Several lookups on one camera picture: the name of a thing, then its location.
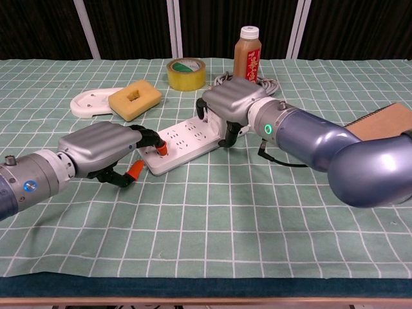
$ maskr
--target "table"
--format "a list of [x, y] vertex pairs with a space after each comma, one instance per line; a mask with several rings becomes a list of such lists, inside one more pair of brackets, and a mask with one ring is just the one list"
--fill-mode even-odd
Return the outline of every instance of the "table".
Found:
[[[133, 124], [161, 130], [193, 117], [196, 98], [232, 67], [230, 59], [203, 59], [208, 83], [180, 93], [168, 87], [169, 60], [0, 62], [1, 154], [55, 149], [58, 137], [96, 121], [126, 125], [116, 115], [79, 119], [70, 100], [138, 79], [163, 99]], [[402, 60], [262, 60], [260, 75], [280, 82], [275, 97], [345, 125], [392, 102], [411, 107], [411, 67]], [[247, 134], [235, 147], [167, 175], [145, 171], [131, 191], [74, 180], [66, 192], [1, 222], [3, 303], [10, 297], [409, 301], [411, 204], [349, 208], [324, 174], [258, 157], [259, 142]], [[276, 147], [269, 151], [294, 161]], [[137, 158], [121, 160], [119, 172]]]

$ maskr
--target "bottle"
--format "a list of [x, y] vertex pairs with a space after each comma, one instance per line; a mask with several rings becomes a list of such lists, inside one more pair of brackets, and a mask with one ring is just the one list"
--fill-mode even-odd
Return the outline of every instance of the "bottle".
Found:
[[256, 83], [261, 48], [259, 28], [255, 26], [242, 27], [240, 39], [234, 47], [233, 76]]

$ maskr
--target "blue sticker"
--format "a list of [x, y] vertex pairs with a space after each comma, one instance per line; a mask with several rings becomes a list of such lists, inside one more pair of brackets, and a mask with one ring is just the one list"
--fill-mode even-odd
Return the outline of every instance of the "blue sticker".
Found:
[[33, 192], [37, 189], [37, 183], [34, 180], [28, 180], [24, 183], [23, 188], [26, 192]]

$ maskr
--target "green indicator light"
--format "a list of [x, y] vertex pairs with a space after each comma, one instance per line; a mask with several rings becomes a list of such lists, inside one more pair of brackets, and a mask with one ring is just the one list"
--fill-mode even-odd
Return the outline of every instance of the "green indicator light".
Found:
[[272, 126], [270, 124], [265, 125], [266, 134], [272, 133]]

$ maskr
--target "black curtain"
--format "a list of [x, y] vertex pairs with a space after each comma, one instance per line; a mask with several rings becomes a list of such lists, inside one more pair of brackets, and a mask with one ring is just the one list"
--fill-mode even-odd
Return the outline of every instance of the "black curtain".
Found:
[[0, 59], [89, 59], [72, 0], [0, 0]]
[[166, 0], [84, 0], [102, 59], [172, 57]]
[[412, 1], [312, 0], [300, 59], [412, 59]]
[[259, 27], [262, 59], [286, 57], [297, 0], [180, 0], [183, 54], [233, 58], [242, 26]]

